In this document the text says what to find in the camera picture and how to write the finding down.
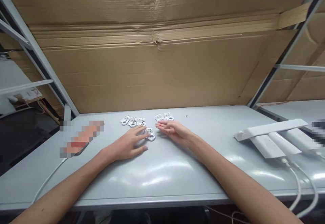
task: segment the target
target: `left hand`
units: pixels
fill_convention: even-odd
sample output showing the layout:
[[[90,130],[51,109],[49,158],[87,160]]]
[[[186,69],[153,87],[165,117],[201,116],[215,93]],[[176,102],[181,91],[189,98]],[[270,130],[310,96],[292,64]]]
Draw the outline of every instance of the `left hand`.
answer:
[[[122,137],[103,150],[107,151],[108,154],[112,154],[114,160],[124,160],[139,155],[148,150],[147,146],[134,148],[137,142],[150,136],[150,134],[141,134],[137,136],[139,132],[145,129],[146,127],[142,125],[131,128]]]

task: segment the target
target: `white plastic housing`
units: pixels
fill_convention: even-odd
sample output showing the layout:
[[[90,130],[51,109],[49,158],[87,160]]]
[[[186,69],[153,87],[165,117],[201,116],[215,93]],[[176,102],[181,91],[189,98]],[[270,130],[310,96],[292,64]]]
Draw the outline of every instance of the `white plastic housing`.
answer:
[[[145,130],[145,134],[150,134],[150,136],[147,138],[149,139],[150,141],[153,141],[155,138],[156,138],[156,135],[155,133],[153,132],[153,129],[152,128],[147,128]]]
[[[268,135],[252,137],[251,141],[266,159],[285,156],[283,151],[270,139]]]
[[[129,121],[129,123],[128,123],[128,125],[130,126],[130,127],[135,127],[136,126],[136,117],[131,117],[131,119],[130,119],[130,121]]]
[[[174,117],[169,112],[166,112],[164,114],[164,116],[165,116],[166,121],[173,121],[174,120]]]
[[[269,133],[268,136],[270,139],[275,142],[275,144],[285,153],[286,155],[294,155],[301,153],[301,151],[293,146],[288,140],[283,138],[280,134],[277,132]]]
[[[262,125],[262,126],[249,127],[243,131],[239,131],[234,135],[234,137],[237,139],[237,141],[242,141],[255,136],[268,134],[274,131],[285,131],[285,130],[289,130],[297,127],[303,127],[307,125],[308,123],[302,119],[294,119],[294,120],[276,122],[276,123]]]
[[[298,128],[291,129],[288,131],[280,132],[280,134],[289,140],[294,146],[296,146],[301,151],[308,151],[312,149],[319,149],[321,146],[313,141],[311,137],[306,135],[304,132]]]
[[[156,115],[155,118],[156,118],[157,121],[164,121],[165,120],[165,118],[161,114]]]
[[[145,126],[146,125],[146,120],[144,119],[144,117],[138,118],[138,121],[137,121],[136,125],[137,126],[140,126],[140,125]]]
[[[122,123],[123,126],[125,126],[126,124],[128,124],[130,118],[131,118],[130,116],[125,116],[122,120],[120,120],[120,122]]]

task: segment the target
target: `forearm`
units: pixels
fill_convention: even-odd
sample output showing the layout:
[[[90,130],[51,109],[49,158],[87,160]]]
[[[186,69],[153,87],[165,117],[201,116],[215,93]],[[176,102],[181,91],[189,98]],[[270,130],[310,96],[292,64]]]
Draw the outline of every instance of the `forearm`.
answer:
[[[99,152],[21,213],[12,223],[58,223],[90,182],[112,161],[113,157]]]
[[[302,223],[268,190],[193,135],[190,150],[209,169],[228,196],[252,223]]]

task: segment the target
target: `white cable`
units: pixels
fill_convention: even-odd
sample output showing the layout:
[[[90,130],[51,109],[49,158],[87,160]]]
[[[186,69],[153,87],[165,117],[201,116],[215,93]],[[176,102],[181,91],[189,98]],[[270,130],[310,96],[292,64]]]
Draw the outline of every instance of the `white cable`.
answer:
[[[315,184],[313,183],[313,181],[309,178],[309,176],[305,173],[305,171],[303,169],[300,168],[300,166],[298,166],[296,163],[293,162],[293,164],[307,177],[307,179],[309,180],[312,188],[314,189],[315,195],[314,195],[314,199],[312,200],[311,204],[304,209],[302,212],[297,214],[298,218],[302,218],[305,215],[307,215],[309,212],[311,212],[317,205],[318,202],[318,192],[317,192],[317,188],[315,186]]]
[[[47,177],[47,179],[43,182],[43,184],[41,185],[41,187],[38,189],[37,193],[34,196],[33,201],[31,202],[31,204],[34,204],[37,196],[39,195],[39,193],[42,191],[42,189],[44,188],[44,186],[47,184],[47,182],[50,180],[50,178],[53,176],[53,174],[57,171],[57,169],[59,169],[59,167],[67,160],[68,158],[64,158],[60,164],[54,169],[54,171],[52,171],[52,173]]]
[[[301,186],[300,186],[300,182],[299,182],[299,178],[297,176],[297,174],[295,173],[295,171],[291,168],[291,166],[289,165],[289,162],[287,161],[287,159],[282,158],[281,161],[289,168],[289,170],[293,173],[293,175],[296,178],[297,181],[297,185],[298,185],[298,195],[295,199],[295,201],[292,203],[292,205],[289,207],[289,210],[293,211],[294,208],[298,205],[300,198],[301,198]]]
[[[210,210],[212,210],[212,211],[214,211],[214,212],[217,212],[218,214],[221,214],[221,215],[223,215],[223,216],[225,216],[225,217],[229,217],[229,218],[231,218],[231,219],[233,219],[233,220],[239,221],[239,222],[241,222],[241,223],[244,223],[244,224],[250,224],[249,222],[242,221],[242,220],[240,220],[240,219],[237,219],[237,218],[231,217],[231,216],[226,215],[226,214],[224,214],[224,213],[222,213],[222,212],[219,212],[219,211],[217,211],[217,210],[215,210],[215,209],[212,209],[212,208],[210,208],[210,207],[208,207],[208,206],[206,206],[206,205],[205,205],[204,207],[205,207],[205,208],[208,208],[208,209],[210,209]]]
[[[234,212],[231,214],[231,224],[234,224],[234,215],[235,215],[235,214],[242,214],[242,215],[243,215],[242,212],[234,211]]]

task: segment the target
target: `small white plastic clip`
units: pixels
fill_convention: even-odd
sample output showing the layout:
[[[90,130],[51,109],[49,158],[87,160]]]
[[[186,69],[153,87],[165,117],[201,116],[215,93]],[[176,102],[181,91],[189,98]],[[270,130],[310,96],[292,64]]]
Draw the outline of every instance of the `small white plastic clip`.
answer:
[[[145,130],[145,134],[150,134],[150,136],[148,137],[148,139],[149,139],[150,141],[153,141],[153,140],[156,138],[156,135],[155,135],[155,133],[153,132],[153,129],[152,129],[152,128],[147,128],[147,129]]]
[[[126,124],[128,124],[130,118],[131,118],[130,116],[125,116],[125,117],[121,120],[122,125],[125,126]]]
[[[164,114],[164,116],[165,116],[166,121],[173,121],[174,120],[174,117],[169,112],[166,112]]]
[[[138,118],[138,121],[137,121],[136,125],[137,126],[140,126],[140,125],[145,126],[146,125],[146,120],[144,119],[144,117]]]
[[[130,119],[128,125],[129,125],[130,127],[135,127],[135,126],[136,126],[136,117],[131,117],[131,119]]]
[[[156,118],[157,121],[164,121],[165,120],[165,118],[161,114],[156,115],[155,118]]]

